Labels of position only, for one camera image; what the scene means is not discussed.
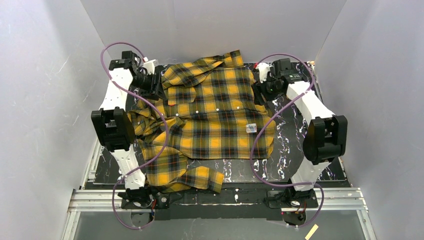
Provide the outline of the yellow plaid flannel shirt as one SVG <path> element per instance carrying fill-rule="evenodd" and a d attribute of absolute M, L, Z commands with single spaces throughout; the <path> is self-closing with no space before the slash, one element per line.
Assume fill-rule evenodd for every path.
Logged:
<path fill-rule="evenodd" d="M 170 65 L 161 81 L 166 100 L 139 100 L 128 112 L 150 186 L 218 193 L 224 175 L 191 168 L 190 160 L 271 156 L 276 124 L 268 107 L 254 103 L 254 75 L 239 50 Z"/>

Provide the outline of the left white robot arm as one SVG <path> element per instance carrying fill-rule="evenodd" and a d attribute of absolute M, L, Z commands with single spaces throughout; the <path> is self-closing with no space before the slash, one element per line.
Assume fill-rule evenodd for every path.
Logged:
<path fill-rule="evenodd" d="M 136 134 L 126 112 L 128 91 L 133 86 L 146 100 L 165 100 L 167 97 L 155 66 L 155 60 L 141 58 L 131 50 L 123 51 L 121 58 L 112 60 L 106 69 L 111 80 L 99 109 L 91 113 L 99 143 L 117 161 L 127 190 L 143 188 L 146 181 L 138 168 L 134 151 Z"/>

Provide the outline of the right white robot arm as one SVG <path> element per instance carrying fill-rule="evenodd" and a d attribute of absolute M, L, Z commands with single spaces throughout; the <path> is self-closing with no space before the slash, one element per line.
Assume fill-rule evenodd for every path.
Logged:
<path fill-rule="evenodd" d="M 289 58 L 268 63 L 256 63 L 253 70 L 259 80 L 252 85 L 254 102 L 265 105 L 285 96 L 293 101 L 307 123 L 302 144 L 304 158 L 290 178 L 289 187 L 295 193 L 314 187 L 322 171 L 332 161 L 345 154 L 348 121 L 335 115 L 312 90 L 313 83 L 296 73 Z"/>

